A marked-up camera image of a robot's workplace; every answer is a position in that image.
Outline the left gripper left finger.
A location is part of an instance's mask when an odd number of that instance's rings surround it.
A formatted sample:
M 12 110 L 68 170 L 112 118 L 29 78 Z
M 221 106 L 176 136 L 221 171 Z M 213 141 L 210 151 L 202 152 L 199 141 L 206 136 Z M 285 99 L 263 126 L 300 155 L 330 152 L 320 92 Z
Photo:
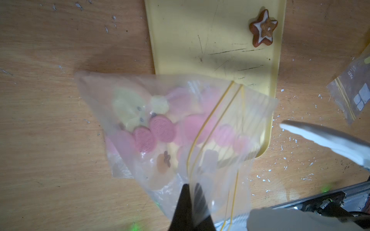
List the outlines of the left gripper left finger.
M 189 185 L 184 184 L 168 231 L 192 230 L 192 204 Z

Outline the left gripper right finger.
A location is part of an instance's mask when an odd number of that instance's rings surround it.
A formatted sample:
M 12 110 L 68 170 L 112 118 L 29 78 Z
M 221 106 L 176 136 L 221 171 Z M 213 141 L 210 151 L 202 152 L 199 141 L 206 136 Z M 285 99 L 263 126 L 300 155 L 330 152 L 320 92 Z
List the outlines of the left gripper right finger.
M 202 186 L 199 183 L 196 184 L 194 191 L 193 226 L 194 231 L 216 231 Z

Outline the pink round cookie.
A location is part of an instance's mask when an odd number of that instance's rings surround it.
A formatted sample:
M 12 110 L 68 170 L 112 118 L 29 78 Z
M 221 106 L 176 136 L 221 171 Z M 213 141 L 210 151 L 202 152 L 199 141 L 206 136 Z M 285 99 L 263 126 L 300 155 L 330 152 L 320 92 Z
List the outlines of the pink round cookie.
M 165 98 L 168 101 L 170 112 L 173 114 L 185 113 L 191 106 L 192 96 L 187 88 L 174 88 L 167 93 Z
M 137 127 L 133 131 L 135 146 L 140 153 L 153 152 L 157 147 L 157 140 L 147 127 Z
M 194 142 L 206 119 L 207 116 L 201 114 L 193 114 L 185 117 L 182 120 L 182 131 L 189 143 Z M 208 138 L 212 129 L 215 127 L 216 122 L 217 121 L 215 118 L 210 118 L 210 120 L 205 125 L 202 133 L 199 135 L 197 144 L 203 143 Z
M 219 126 L 213 132 L 213 139 L 220 147 L 227 147 L 232 145 L 235 138 L 235 131 L 229 124 Z
M 249 136 L 239 135 L 233 141 L 233 151 L 238 155 L 247 155 L 251 148 L 251 139 Z
M 221 93 L 218 88 L 207 87 L 203 89 L 199 100 L 203 112 L 209 114 L 219 102 L 220 97 Z
M 149 128 L 154 136 L 161 142 L 171 143 L 175 140 L 176 128 L 164 115 L 157 115 L 150 119 Z

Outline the clear resealable bag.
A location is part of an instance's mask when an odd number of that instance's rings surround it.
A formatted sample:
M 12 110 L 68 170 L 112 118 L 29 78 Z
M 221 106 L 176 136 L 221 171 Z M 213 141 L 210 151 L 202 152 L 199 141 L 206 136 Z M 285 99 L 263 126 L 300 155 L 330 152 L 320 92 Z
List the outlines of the clear resealable bag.
M 167 218 L 187 186 L 196 225 L 247 228 L 247 179 L 275 98 L 202 75 L 80 71 L 75 80 L 104 130 L 115 178 L 135 179 Z

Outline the metal tongs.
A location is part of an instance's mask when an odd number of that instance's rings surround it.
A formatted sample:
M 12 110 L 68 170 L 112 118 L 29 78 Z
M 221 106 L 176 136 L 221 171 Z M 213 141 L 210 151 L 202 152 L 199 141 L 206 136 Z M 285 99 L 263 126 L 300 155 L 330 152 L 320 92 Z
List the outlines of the metal tongs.
M 310 123 L 284 120 L 279 126 L 320 146 L 331 149 L 366 170 L 370 169 L 369 142 L 338 130 Z

